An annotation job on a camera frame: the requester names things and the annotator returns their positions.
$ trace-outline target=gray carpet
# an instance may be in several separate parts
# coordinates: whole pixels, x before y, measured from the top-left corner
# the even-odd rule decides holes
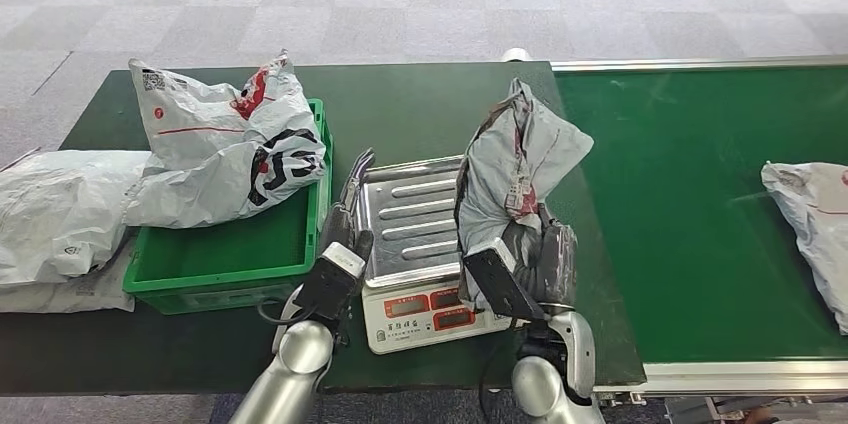
[[[0,0],[0,166],[54,149],[111,69],[848,53],[848,0]],[[237,398],[2,398],[0,424],[196,423]],[[506,394],[499,422],[515,422]],[[329,396],[314,422],[475,422],[470,392]],[[661,406],[611,422],[660,422]]]

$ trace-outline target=green table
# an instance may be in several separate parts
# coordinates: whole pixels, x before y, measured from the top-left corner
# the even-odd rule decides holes
[[[848,390],[848,337],[760,180],[848,164],[848,60],[553,67],[595,139],[582,168],[648,377],[628,389]]]
[[[241,86],[253,71],[184,72]],[[547,63],[318,66],[297,73],[306,94],[326,106],[336,143],[336,194],[354,158],[368,146],[374,147],[378,165],[461,153],[515,76],[562,112]],[[147,149],[127,71],[109,75],[62,147]],[[644,382],[580,169],[549,203],[580,237],[577,305],[594,328],[598,384]],[[355,302],[351,344],[323,382],[328,391],[473,387],[488,350],[512,339],[491,334],[376,356],[367,348],[361,305]],[[271,358],[273,333],[250,308],[166,317],[139,303],[133,314],[0,315],[0,393],[244,392]],[[507,386],[513,362],[512,349],[504,346],[489,383]]]

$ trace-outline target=stainless steel scale tray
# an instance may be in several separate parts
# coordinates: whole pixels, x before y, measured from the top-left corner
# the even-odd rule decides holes
[[[372,288],[459,274],[453,220],[462,156],[369,169],[356,225],[374,233],[365,284]]]

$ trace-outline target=green plastic crate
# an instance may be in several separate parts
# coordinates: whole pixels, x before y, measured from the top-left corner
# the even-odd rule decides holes
[[[124,276],[124,291],[162,314],[252,306],[288,297],[315,260],[332,192],[333,142],[324,103],[310,99],[327,146],[320,181],[248,219],[197,229],[145,227]]]

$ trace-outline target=white plastic bag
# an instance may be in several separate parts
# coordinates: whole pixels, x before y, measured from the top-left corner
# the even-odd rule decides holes
[[[458,233],[462,249],[503,236],[507,226],[519,226],[527,252],[540,247],[542,221],[538,205],[592,148],[594,141],[561,119],[530,86],[518,79],[509,96],[492,111],[468,145],[460,190]],[[519,263],[528,255],[514,256]],[[464,271],[467,289],[461,297],[476,309],[488,309],[471,274]]]
[[[242,91],[129,63],[153,157],[128,193],[133,226],[202,227],[257,214],[321,178],[326,152],[286,54]]]
[[[848,167],[768,163],[761,177],[795,229],[798,249],[840,333],[848,335]]]
[[[134,239],[101,269],[57,284],[35,283],[0,289],[0,312],[69,313],[99,309],[135,310],[123,290]]]
[[[0,172],[0,287],[64,282],[108,261],[124,234],[124,193],[149,156],[46,152]]]

